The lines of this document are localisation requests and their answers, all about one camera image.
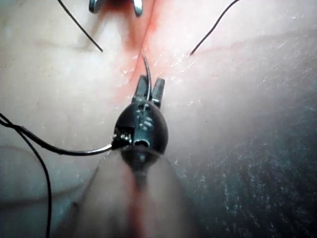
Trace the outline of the left arm needle driver jaw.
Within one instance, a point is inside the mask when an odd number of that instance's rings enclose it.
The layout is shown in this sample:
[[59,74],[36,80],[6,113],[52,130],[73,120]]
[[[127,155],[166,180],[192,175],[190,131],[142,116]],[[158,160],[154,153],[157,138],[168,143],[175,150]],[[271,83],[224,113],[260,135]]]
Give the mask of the left arm needle driver jaw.
[[148,95],[148,79],[146,76],[141,75],[136,87],[136,91],[133,95],[133,100],[146,100]]
[[158,78],[155,82],[152,91],[151,102],[156,105],[159,109],[162,103],[162,97],[164,92],[165,80],[162,78]]

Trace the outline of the right arm needle driver jaw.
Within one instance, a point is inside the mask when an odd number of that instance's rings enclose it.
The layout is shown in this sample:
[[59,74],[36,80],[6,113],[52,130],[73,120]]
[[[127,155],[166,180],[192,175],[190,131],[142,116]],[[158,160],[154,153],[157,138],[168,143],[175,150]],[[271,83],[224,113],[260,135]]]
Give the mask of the right arm needle driver jaw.
[[98,13],[105,4],[105,0],[89,0],[89,12]]
[[143,1],[142,0],[132,0],[133,8],[136,17],[140,17],[143,13]]

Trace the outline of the left arm needle driver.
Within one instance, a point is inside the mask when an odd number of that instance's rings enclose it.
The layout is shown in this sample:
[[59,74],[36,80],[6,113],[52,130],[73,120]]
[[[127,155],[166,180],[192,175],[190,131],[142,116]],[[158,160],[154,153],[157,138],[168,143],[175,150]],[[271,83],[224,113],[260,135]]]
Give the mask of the left arm needle driver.
[[159,108],[144,99],[136,99],[118,117],[111,145],[113,149],[144,145],[163,154],[167,143],[167,123]]

